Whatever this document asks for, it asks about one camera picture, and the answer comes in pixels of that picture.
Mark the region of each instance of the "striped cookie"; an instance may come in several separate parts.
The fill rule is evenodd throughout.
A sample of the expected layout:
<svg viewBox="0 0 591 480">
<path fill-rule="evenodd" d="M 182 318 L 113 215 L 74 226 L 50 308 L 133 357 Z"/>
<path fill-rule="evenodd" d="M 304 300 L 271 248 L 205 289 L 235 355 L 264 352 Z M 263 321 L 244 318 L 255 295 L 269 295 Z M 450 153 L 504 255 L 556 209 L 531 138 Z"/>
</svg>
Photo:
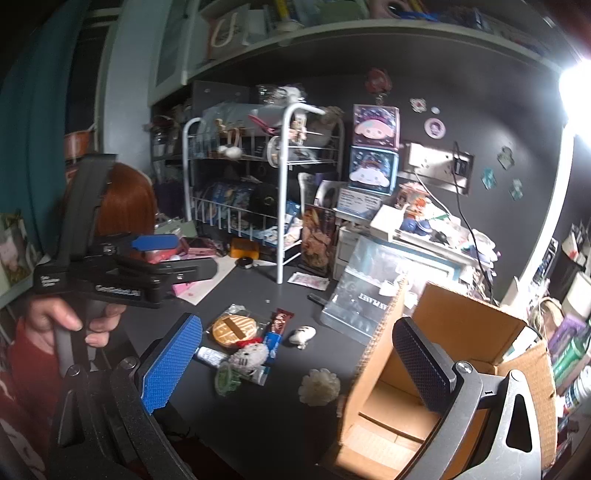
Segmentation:
<svg viewBox="0 0 591 480">
<path fill-rule="evenodd" d="M 250 340 L 256 335 L 256 321 L 243 315 L 226 315 L 215 321 L 212 335 L 222 346 L 233 346 L 238 340 Z M 242 332 L 242 338 L 236 333 Z"/>
</svg>

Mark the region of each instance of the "white tube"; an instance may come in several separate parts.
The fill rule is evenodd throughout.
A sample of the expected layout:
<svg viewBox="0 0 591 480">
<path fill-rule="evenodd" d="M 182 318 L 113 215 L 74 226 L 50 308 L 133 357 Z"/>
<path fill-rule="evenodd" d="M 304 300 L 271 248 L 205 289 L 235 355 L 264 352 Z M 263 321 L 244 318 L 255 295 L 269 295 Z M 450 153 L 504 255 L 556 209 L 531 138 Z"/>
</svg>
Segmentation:
<svg viewBox="0 0 591 480">
<path fill-rule="evenodd" d="M 287 201 L 287 162 L 289 160 L 291 116 L 296 110 L 324 115 L 326 112 L 305 103 L 292 103 L 283 112 L 281 146 L 279 154 L 279 198 L 277 199 L 277 283 L 283 283 L 283 257 L 285 236 L 285 202 Z"/>
<path fill-rule="evenodd" d="M 527 261 L 523 273 L 519 278 L 518 293 L 513 301 L 507 299 L 508 304 L 520 304 L 520 297 L 523 294 L 527 294 L 528 286 L 534 278 L 538 267 L 542 263 L 546 249 L 554 234 L 554 230 L 560 217 L 560 212 L 564 205 L 566 189 L 569 186 L 570 168 L 573 164 L 574 135 L 575 131 L 572 125 L 568 123 L 562 130 L 556 178 L 554 179 L 554 188 L 552 189 L 552 196 L 550 197 L 550 204 L 548 205 L 544 224 L 542 225 L 542 230 L 540 230 L 538 240 L 535 243 L 530 259 Z"/>
<path fill-rule="evenodd" d="M 189 120 L 183 127 L 183 190 L 185 197 L 185 220 L 190 222 L 191 216 L 191 187 L 189 185 L 189 128 L 191 125 L 200 122 L 201 117 Z"/>
</svg>

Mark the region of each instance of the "bright light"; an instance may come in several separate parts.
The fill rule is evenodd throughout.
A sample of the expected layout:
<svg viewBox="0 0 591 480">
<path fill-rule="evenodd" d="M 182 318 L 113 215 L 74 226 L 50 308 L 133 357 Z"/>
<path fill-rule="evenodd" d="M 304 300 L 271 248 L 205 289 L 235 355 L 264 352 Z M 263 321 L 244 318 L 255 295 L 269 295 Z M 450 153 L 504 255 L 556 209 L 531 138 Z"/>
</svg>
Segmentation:
<svg viewBox="0 0 591 480">
<path fill-rule="evenodd" d="M 575 132 L 591 145 L 591 61 L 583 60 L 560 76 L 560 96 Z"/>
</svg>

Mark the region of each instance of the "red hair wig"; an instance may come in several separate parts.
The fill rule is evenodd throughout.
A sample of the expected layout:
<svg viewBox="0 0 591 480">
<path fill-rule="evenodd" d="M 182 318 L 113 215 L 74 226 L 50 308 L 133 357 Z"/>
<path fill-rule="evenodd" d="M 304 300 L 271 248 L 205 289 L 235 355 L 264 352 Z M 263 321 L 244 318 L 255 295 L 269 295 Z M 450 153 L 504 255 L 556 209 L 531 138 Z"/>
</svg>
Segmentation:
<svg viewBox="0 0 591 480">
<path fill-rule="evenodd" d="M 152 235 L 156 211 L 156 197 L 148 179 L 134 168 L 116 163 L 100 205 L 96 234 Z"/>
</svg>

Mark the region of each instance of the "teal curtain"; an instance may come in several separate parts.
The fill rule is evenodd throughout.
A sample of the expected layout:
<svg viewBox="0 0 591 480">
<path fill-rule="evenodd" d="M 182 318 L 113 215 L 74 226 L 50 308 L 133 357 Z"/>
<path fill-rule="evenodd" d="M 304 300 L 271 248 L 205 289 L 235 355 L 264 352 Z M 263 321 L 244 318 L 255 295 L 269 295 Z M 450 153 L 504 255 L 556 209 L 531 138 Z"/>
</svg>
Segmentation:
<svg viewBox="0 0 591 480">
<path fill-rule="evenodd" d="M 31 34 L 0 90 L 0 212 L 20 209 L 27 234 L 53 254 L 66 186 L 66 94 L 90 0 L 69 0 Z"/>
</svg>

